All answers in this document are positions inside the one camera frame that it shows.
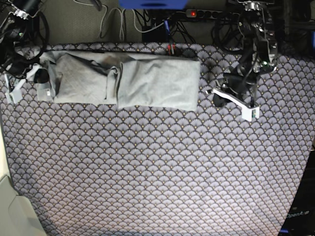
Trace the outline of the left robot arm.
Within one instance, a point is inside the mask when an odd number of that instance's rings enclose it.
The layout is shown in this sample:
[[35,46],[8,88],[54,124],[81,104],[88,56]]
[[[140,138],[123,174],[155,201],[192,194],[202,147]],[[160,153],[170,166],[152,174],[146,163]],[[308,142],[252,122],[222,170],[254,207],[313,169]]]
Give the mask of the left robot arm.
[[273,16],[267,6],[272,0],[229,0],[225,11],[218,14],[213,27],[214,44],[224,53],[240,56],[238,65],[223,74],[219,89],[255,105],[254,87],[262,75],[276,68],[278,42]]

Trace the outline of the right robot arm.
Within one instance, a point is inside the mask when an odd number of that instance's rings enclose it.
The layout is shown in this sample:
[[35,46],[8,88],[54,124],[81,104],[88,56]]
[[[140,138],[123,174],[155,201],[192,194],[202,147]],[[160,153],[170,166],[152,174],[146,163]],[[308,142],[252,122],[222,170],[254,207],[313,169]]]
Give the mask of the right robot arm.
[[[8,0],[3,3],[7,16],[0,23],[0,72],[16,79],[25,79],[31,66],[39,63],[46,51],[50,29],[40,9],[41,0]],[[19,54],[16,48],[42,41],[39,52],[32,58]]]

